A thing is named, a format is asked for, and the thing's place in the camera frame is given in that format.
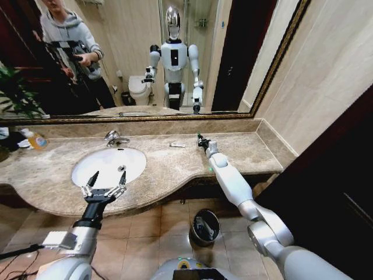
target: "black cable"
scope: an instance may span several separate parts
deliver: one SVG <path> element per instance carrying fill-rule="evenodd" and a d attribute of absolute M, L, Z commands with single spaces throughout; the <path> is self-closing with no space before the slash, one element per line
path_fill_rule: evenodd
<path fill-rule="evenodd" d="M 0 260 L 3 260 L 4 258 L 14 257 L 16 255 L 19 256 L 21 254 L 35 252 L 35 251 L 37 251 L 39 249 L 42 249 L 42 248 L 44 248 L 43 245 L 32 244 L 28 248 L 24 248 L 24 249 L 20 249 L 20 250 L 16 250 L 16 251 L 11 251 L 11 252 L 7 252 L 7 253 L 4 253 L 4 254 L 0 254 Z"/>
<path fill-rule="evenodd" d="M 29 264 L 29 266 L 28 266 L 24 271 L 11 271 L 10 273 L 8 273 L 8 275 L 5 277 L 4 280 L 7 280 L 7 278 L 10 276 L 10 274 L 12 274 L 12 273 L 16 273 L 16 272 L 21 272 L 21 274 L 19 274 L 19 275 L 13 277 L 13 278 L 11 278 L 11 279 L 17 279 L 17 278 L 20 278 L 20 279 L 27 279 L 28 274 L 26 273 L 26 271 L 27 271 L 27 270 L 28 270 L 28 269 L 29 269 L 29 268 L 30 268 L 30 267 L 31 267 L 31 266 L 36 262 L 36 259 L 37 259 L 37 257 L 39 256 L 39 254 L 40 254 L 40 252 L 37 251 L 34 260 L 31 262 L 31 264 Z"/>
<path fill-rule="evenodd" d="M 107 280 L 105 277 L 103 277 L 101 274 L 99 274 L 99 273 L 97 272 L 97 270 L 96 270 L 94 267 L 92 267 L 92 270 L 93 270 L 94 273 L 96 273 L 97 276 L 100 277 L 102 280 Z"/>
<path fill-rule="evenodd" d="M 7 268 L 8 268 L 8 266 L 10 266 L 11 265 L 11 263 L 12 262 L 14 262 L 14 260 L 16 259 L 16 258 L 18 258 L 18 256 L 19 255 L 17 255 L 17 256 L 15 256 L 10 262 L 9 262 L 9 264 L 7 264 L 4 268 L 3 268 L 3 270 L 0 272 L 0 274 L 2 274 Z"/>
<path fill-rule="evenodd" d="M 24 280 L 24 279 L 27 279 L 28 276 L 32 276 L 32 275 L 37 274 L 37 272 L 38 272 L 38 270 L 34 271 L 34 272 L 31 272 L 31 273 L 23 274 L 23 275 L 17 275 L 17 276 L 14 276 L 13 278 L 9 278 L 8 280 L 16 280 L 16 279 Z"/>

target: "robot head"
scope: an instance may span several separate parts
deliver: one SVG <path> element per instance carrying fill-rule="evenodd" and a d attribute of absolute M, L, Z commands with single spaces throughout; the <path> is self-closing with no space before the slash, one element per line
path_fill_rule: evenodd
<path fill-rule="evenodd" d="M 166 24 L 168 28 L 168 35 L 171 40 L 177 40 L 179 38 L 180 31 L 180 15 L 179 11 L 170 6 L 166 12 Z"/>

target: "gold mirror frame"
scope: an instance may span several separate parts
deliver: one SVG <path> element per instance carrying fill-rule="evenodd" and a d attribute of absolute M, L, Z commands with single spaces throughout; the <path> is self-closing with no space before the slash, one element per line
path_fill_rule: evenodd
<path fill-rule="evenodd" d="M 249 113 L 211 113 L 200 115 L 158 115 L 158 116 L 138 116 L 138 117 L 89 117 L 87 116 L 73 116 L 67 117 L 60 115 L 56 118 L 48 119 L 14 119 L 14 120 L 0 120 L 1 126 L 10 125 L 40 125 L 40 124 L 86 124 L 86 123 L 124 123 L 134 121 L 185 121 L 185 120 L 222 120 L 234 118 L 254 118 L 258 108 L 269 89 L 269 86 L 275 77 L 275 74 L 282 62 L 282 59 L 293 39 L 298 26 L 307 10 L 311 0 L 299 0 L 297 7 L 293 13 L 281 43 L 276 51 L 272 63 L 267 71 L 264 81 L 259 89 L 258 94 Z"/>

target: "marble countertop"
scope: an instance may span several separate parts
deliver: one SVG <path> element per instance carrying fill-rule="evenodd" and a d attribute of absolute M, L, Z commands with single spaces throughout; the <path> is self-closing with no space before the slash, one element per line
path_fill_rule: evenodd
<path fill-rule="evenodd" d="M 242 174 L 280 173 L 283 167 L 255 132 L 215 133 L 219 151 Z M 195 134 L 130 136 L 122 145 L 142 151 L 144 172 L 126 185 L 127 191 L 106 207 L 112 215 L 147 208 L 196 177 L 214 176 Z M 186 148 L 169 147 L 169 143 Z M 71 180 L 75 164 L 106 148 L 103 138 L 50 139 L 44 150 L 18 150 L 0 163 L 0 184 L 10 184 L 32 206 L 54 215 L 79 216 L 86 207 L 80 188 Z"/>
<path fill-rule="evenodd" d="M 127 116 L 165 116 L 185 114 L 183 112 L 159 106 L 121 106 L 83 114 L 84 116 L 100 116 L 100 117 L 119 117 L 119 113 L 125 113 Z"/>

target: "chrome faucet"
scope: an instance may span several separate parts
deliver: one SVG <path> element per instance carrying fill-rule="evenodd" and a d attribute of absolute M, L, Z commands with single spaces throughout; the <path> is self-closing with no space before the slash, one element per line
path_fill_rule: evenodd
<path fill-rule="evenodd" d="M 117 145 L 127 144 L 130 141 L 128 138 L 124 138 L 124 137 L 120 136 L 120 134 L 118 132 L 116 132 L 115 130 L 110 131 L 105 136 L 105 140 L 109 141 L 107 143 L 108 147 L 112 147 L 114 144 L 117 144 Z"/>

